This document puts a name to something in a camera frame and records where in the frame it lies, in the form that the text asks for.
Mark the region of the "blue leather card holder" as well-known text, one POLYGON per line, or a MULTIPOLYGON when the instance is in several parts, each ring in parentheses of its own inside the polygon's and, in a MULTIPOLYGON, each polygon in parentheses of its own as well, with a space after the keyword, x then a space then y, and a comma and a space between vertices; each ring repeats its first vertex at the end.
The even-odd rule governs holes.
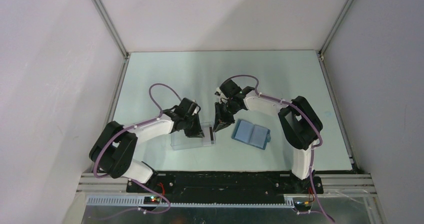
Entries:
POLYGON ((270 129, 239 119, 235 124, 231 138, 238 142, 265 150, 271 141, 270 129))

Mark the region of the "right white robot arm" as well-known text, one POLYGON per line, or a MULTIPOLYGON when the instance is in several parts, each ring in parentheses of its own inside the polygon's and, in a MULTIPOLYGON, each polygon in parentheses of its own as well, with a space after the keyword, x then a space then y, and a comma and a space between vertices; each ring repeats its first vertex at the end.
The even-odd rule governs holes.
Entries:
POLYGON ((297 193, 308 190, 314 170, 314 150, 323 144, 323 124, 306 98, 277 99, 259 92, 257 87, 240 88, 232 78, 224 81, 215 95, 219 100, 214 104, 214 132, 234 124, 234 115, 241 110, 278 117, 284 136, 293 147, 291 188, 297 193))

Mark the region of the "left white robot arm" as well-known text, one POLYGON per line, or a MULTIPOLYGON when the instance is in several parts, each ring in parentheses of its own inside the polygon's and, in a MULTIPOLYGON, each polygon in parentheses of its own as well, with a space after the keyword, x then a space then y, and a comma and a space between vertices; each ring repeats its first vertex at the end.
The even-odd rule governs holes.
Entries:
POLYGON ((196 102, 183 98, 179 105, 163 110, 156 118, 127 127, 116 121, 107 123, 88 155, 94 162, 94 170, 101 168, 113 179, 125 177, 138 181, 145 192, 153 192, 158 179, 152 167, 134 159, 137 144, 178 131, 188 138, 204 137, 200 110, 196 102))

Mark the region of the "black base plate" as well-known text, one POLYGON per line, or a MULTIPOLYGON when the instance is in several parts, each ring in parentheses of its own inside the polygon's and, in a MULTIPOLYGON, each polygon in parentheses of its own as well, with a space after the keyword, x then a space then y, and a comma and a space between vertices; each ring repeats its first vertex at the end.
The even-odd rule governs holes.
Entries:
POLYGON ((289 194, 323 194, 320 177, 301 180, 289 171, 159 171, 146 186, 181 204, 283 204, 289 194))

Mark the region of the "aluminium frame rail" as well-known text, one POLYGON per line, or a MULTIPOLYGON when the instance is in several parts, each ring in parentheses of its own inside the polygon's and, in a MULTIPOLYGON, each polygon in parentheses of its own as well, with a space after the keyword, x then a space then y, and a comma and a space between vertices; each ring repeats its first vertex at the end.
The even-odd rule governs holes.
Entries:
POLYGON ((114 41, 115 45, 117 46, 120 54, 124 59, 127 59, 129 52, 126 49, 118 30, 116 29, 114 22, 112 21, 104 3, 102 0, 91 0, 94 4, 94 7, 96 8, 101 20, 103 21, 106 29, 108 30, 112 40, 114 41))

